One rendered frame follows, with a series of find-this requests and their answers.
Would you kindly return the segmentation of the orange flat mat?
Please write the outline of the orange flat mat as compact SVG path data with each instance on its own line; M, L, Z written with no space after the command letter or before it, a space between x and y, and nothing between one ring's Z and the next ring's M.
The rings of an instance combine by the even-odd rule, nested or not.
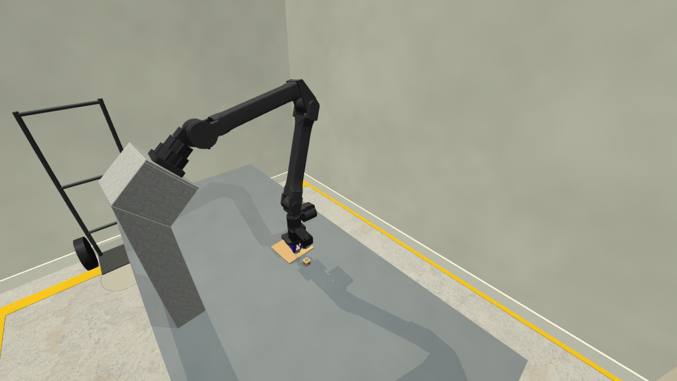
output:
M303 254L306 254L314 247L311 245L310 248L301 249L299 253L294 254L292 250L289 248L289 246L285 243L285 241L281 240L280 242L271 246L271 248L274 249L274 251L277 252L277 254L280 254L281 258L285 259L287 263L291 263L297 260L299 257L302 257Z

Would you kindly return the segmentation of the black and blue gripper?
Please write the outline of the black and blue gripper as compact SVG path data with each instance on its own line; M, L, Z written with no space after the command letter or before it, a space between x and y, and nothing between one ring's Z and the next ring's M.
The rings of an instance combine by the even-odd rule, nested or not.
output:
M301 226L300 226L300 227L301 227ZM300 227L298 227L297 229L299 229ZM288 228L289 228L289 227L288 227ZM291 229L291 228L289 228L289 229ZM291 230L297 230L297 229L291 229ZM281 238L282 238L283 240L286 241L286 244L288 244L289 246L291 246L291 247L294 249L294 250L293 250L293 249L291 248L291 249L292 249L292 252L295 253L295 252L296 252L296 249L297 249L297 244L298 244L298 246L299 246L298 240L295 241L295 242L292 242L292 241L289 239L289 237L288 237L288 232L286 232L285 234L282 234L282 235L281 235ZM299 246L299 247L300 247L300 250L301 250L302 247L301 247L301 246Z

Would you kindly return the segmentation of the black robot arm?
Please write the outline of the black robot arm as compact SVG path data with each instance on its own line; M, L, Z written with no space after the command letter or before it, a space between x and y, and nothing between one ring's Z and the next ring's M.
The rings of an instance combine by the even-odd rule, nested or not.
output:
M183 168L193 151L190 147L211 149L217 143L218 137L291 101L294 102L295 128L285 190L281 193L281 206L288 213L287 226L291 229L301 226L297 230L288 228L289 239L292 242L298 240L302 249L310 248L314 243L314 237L306 231L306 226L301 221L306 222L317 217L317 211L315 205L310 202L302 204L303 176L312 127L314 121L318 119L319 102L304 80L287 80L286 84L280 87L211 115L207 119L188 119L183 124L183 129L178 127L163 144L160 142L155 150L151 149L148 152L149 157L159 166L183 177L185 175Z

